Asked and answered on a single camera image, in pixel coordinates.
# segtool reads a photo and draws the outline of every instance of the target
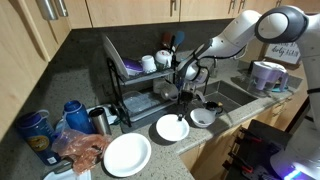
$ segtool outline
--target white mug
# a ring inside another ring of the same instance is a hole
[[[174,84],[167,83],[163,88],[160,90],[161,97],[165,100],[172,100],[175,101],[178,99],[179,90]]]
[[[166,50],[160,50],[155,55],[156,65],[159,70],[171,67],[172,53]]]
[[[157,71],[157,67],[154,63],[154,58],[151,55],[145,55],[141,59],[142,68],[145,73],[153,73]]]

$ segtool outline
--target sink faucet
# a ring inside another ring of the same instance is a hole
[[[213,64],[209,70],[210,77],[216,78],[218,75],[218,60],[216,58],[213,59]]]

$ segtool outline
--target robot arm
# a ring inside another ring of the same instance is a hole
[[[260,18],[256,11],[247,10],[235,18],[222,33],[198,47],[187,60],[178,66],[183,79],[203,83],[207,77],[199,77],[205,71],[197,65],[202,58],[226,59],[235,56],[254,38],[255,23]]]
[[[264,43],[296,42],[300,49],[314,123],[310,125],[304,121],[305,124],[294,133],[287,147],[271,158],[271,164],[282,178],[289,173],[288,169],[292,170],[295,166],[294,169],[299,168],[317,179],[320,177],[320,14],[306,16],[292,6],[274,8],[263,15],[244,11],[221,34],[201,45],[181,62],[178,75],[184,81],[203,83],[207,77],[201,77],[206,73],[201,73],[205,70],[198,65],[198,60],[204,57],[232,57],[254,37]]]

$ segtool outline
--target wooden cabinet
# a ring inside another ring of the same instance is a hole
[[[87,1],[93,27],[178,22],[180,0]]]
[[[278,0],[181,0],[180,21],[235,18],[244,10],[264,13],[278,5]]]
[[[180,21],[232,18],[233,6],[226,0],[181,0]]]
[[[275,8],[279,5],[279,0],[240,0],[234,8],[233,17],[237,17],[245,10],[255,10],[260,14],[267,12],[268,10]]]
[[[280,0],[280,6],[284,6],[284,5],[294,5],[294,1],[295,0]]]
[[[247,128],[251,119],[274,126],[278,117],[285,109],[287,100],[279,102],[266,109],[262,113],[244,121],[221,135],[196,146],[182,154],[180,157],[195,179],[223,179],[226,171],[222,164],[229,159],[228,153],[233,150],[232,146],[238,136],[241,127]]]
[[[0,2],[0,140],[48,65],[21,8],[18,1]]]
[[[319,0],[294,0],[293,5],[299,7],[305,13],[320,13]]]
[[[47,21],[42,18],[36,1],[18,0],[18,3],[17,8],[21,8],[21,11],[17,9],[21,13],[20,18],[31,30],[29,36],[32,36],[35,48],[41,51],[44,60],[50,61],[70,32],[67,18]]]
[[[71,29],[92,28],[86,0],[64,0]]]

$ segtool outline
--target backsplash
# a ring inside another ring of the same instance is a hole
[[[63,105],[79,100],[87,108],[114,101],[101,34],[106,34],[121,57],[140,60],[160,49],[164,32],[185,32],[178,49],[183,58],[209,38],[218,35],[231,21],[199,21],[153,25],[72,30],[50,62],[18,116],[39,109],[50,112],[51,124],[61,118]],[[0,146],[1,179],[39,179],[44,166],[12,127]]]

